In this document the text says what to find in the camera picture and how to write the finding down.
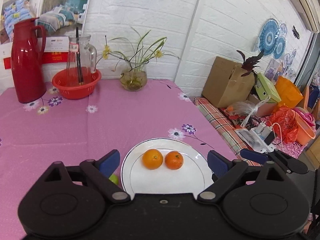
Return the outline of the orange at plate back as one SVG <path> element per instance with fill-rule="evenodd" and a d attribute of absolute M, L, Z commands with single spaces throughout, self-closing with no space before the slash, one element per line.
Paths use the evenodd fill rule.
<path fill-rule="evenodd" d="M 142 156 L 143 165 L 149 170 L 159 168 L 163 163 L 163 155 L 159 150 L 149 149 Z"/>

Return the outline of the plaid bench cushion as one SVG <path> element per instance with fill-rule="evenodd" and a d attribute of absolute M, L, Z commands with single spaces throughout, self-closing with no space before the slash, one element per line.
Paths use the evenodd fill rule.
<path fill-rule="evenodd" d="M 238 159 L 246 161 L 249 165 L 260 166 L 260 164 L 247 160 L 240 155 L 242 149 L 248 149 L 246 143 L 237 135 L 231 121 L 215 106 L 205 98 L 195 98 L 194 104 L 204 115 L 209 123 L 216 129 L 219 135 L 227 143 Z"/>

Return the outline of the tangerine at plate middle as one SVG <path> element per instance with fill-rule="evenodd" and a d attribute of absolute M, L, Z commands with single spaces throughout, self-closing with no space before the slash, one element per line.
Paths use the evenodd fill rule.
<path fill-rule="evenodd" d="M 180 169 L 183 163 L 183 156 L 177 151 L 171 151 L 165 156 L 165 165 L 171 170 Z"/>

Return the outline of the green box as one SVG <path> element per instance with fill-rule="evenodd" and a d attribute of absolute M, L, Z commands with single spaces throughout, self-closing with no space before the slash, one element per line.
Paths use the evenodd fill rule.
<path fill-rule="evenodd" d="M 263 74 L 257 74 L 257 82 L 255 84 L 255 90 L 261 101 L 270 97 L 268 103 L 279 103 L 281 98 L 274 86 L 274 84 Z"/>

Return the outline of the green apple near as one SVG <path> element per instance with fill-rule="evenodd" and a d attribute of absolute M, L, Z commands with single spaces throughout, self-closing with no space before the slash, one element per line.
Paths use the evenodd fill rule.
<path fill-rule="evenodd" d="M 112 183 L 116 184 L 116 185 L 119 185 L 119 178 L 117 175 L 115 174 L 112 174 L 110 177 L 109 177 L 109 180 L 112 181 Z"/>

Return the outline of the red plastic bag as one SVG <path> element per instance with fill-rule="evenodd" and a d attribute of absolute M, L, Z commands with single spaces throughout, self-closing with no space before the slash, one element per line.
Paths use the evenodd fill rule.
<path fill-rule="evenodd" d="M 273 125 L 276 135 L 281 137 L 282 142 L 288 144 L 297 140 L 298 124 L 295 111 L 281 106 L 268 120 Z"/>

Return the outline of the red thermos jug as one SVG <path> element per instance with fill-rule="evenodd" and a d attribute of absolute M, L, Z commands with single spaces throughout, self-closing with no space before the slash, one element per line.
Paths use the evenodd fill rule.
<path fill-rule="evenodd" d="M 46 92 L 42 73 L 46 30 L 35 22 L 36 18 L 29 18 L 14 25 L 11 72 L 20 103 L 37 100 Z"/>

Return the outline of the orange plastic bag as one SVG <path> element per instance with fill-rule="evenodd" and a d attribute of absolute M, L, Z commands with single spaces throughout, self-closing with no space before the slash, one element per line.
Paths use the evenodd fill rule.
<path fill-rule="evenodd" d="M 278 77 L 275 88 L 281 98 L 281 101 L 277 103 L 278 108 L 282 106 L 295 108 L 303 99 L 300 90 L 285 77 Z"/>

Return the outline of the blue paper fan decoration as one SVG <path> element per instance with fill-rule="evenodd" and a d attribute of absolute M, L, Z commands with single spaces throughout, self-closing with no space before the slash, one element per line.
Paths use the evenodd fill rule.
<path fill-rule="evenodd" d="M 278 43 L 279 24 L 271 18 L 263 26 L 259 35 L 259 50 L 264 52 L 264 56 L 273 53 Z"/>

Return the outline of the purple leaf plant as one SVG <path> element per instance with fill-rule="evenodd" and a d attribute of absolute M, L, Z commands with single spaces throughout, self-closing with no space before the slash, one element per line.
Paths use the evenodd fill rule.
<path fill-rule="evenodd" d="M 252 73 L 254 76 L 254 83 L 257 83 L 258 74 L 254 70 L 254 68 L 257 67 L 257 64 L 260 62 L 260 59 L 264 56 L 264 50 L 262 50 L 257 56 L 252 56 L 249 58 L 245 58 L 245 55 L 242 51 L 236 51 L 241 55 L 243 59 L 243 63 L 241 65 L 242 69 L 246 70 L 246 72 L 242 74 L 241 77 L 249 76 Z"/>

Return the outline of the red plastic basket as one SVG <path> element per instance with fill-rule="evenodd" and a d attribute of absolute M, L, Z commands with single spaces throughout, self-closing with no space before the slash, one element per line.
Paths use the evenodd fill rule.
<path fill-rule="evenodd" d="M 65 69 L 55 74 L 52 79 L 53 86 L 66 99 L 78 100 L 91 95 L 101 79 L 99 70 L 96 70 L 95 73 L 88 72 L 88 75 L 84 77 L 87 83 L 80 83 L 76 74 L 77 71 Z"/>

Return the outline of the brown cardboard box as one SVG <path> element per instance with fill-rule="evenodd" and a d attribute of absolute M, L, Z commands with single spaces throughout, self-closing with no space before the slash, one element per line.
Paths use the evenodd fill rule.
<path fill-rule="evenodd" d="M 202 96 L 216 108 L 226 108 L 235 102 L 245 101 L 254 85 L 254 75 L 243 76 L 246 72 L 240 63 L 217 56 Z"/>

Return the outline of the clear glass pitcher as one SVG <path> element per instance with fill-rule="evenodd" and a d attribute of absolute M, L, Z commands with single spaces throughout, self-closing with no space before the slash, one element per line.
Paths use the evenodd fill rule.
<path fill-rule="evenodd" d="M 67 86 L 75 87 L 91 82 L 91 75 L 96 72 L 97 50 L 91 45 L 91 35 L 69 37 L 67 60 Z"/>

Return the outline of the white power strip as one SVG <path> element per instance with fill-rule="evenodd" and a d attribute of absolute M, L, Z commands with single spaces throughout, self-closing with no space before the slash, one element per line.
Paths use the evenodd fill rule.
<path fill-rule="evenodd" d="M 276 149 L 272 143 L 265 141 L 269 135 L 274 135 L 273 129 L 265 125 L 260 126 L 260 128 L 240 128 L 236 129 L 235 132 L 255 152 L 269 153 Z"/>

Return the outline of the white round plate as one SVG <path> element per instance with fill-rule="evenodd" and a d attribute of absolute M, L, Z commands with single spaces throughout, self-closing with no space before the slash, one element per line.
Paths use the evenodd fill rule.
<path fill-rule="evenodd" d="M 155 170 L 145 167 L 143 154 L 156 149 L 165 157 L 171 151 L 179 152 L 183 165 L 172 170 L 163 163 Z M 134 197 L 144 194 L 193 193 L 197 196 L 212 185 L 212 171 L 205 157 L 188 144 L 169 138 L 155 138 L 141 142 L 131 148 L 121 165 L 121 184 L 123 189 Z"/>

